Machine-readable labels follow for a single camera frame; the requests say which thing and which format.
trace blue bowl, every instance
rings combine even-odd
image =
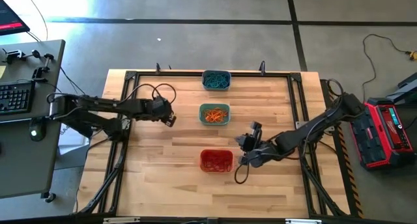
[[[211,85],[213,83],[210,80],[211,78],[218,78],[218,80],[213,81],[215,83],[214,85]],[[228,71],[205,70],[201,82],[206,91],[227,91],[231,84],[231,78],[232,75]]]

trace plastic container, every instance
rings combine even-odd
[[[229,173],[233,170],[233,153],[229,150],[203,150],[200,153],[200,168],[208,173]]]
[[[220,108],[221,110],[227,111],[227,116],[223,117],[223,122],[207,122],[204,116],[205,110]],[[199,110],[199,118],[201,123],[207,126],[224,126],[230,121],[230,107],[227,104],[201,104]]]
[[[212,78],[213,75],[219,75],[219,82],[223,82],[223,79],[221,77],[225,78],[225,87],[221,86],[221,87],[212,87],[212,86],[207,86],[207,81],[210,81],[208,78]],[[227,91],[230,87],[231,84],[231,78],[232,75],[230,74],[230,72],[228,71],[221,71],[221,70],[205,70],[203,72],[203,76],[201,78],[201,82],[203,84],[204,89],[206,89],[207,91]]]

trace red bowl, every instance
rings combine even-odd
[[[233,170],[233,153],[229,150],[203,150],[200,154],[200,168],[208,173],[231,172]]]

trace teal bowl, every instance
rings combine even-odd
[[[208,110],[208,109],[215,109],[215,108],[220,108],[221,110],[226,110],[227,111],[227,116],[223,118],[223,122],[214,122],[214,123],[210,123],[207,122],[205,117],[204,117],[204,111]],[[199,110],[199,118],[201,123],[203,123],[204,125],[207,126],[224,126],[227,123],[229,123],[230,121],[230,106],[227,104],[201,104],[200,106],[200,110]]]

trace caster wheel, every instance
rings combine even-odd
[[[45,202],[47,203],[51,203],[55,198],[57,197],[56,194],[54,193],[50,193],[50,196],[48,198],[45,199]]]

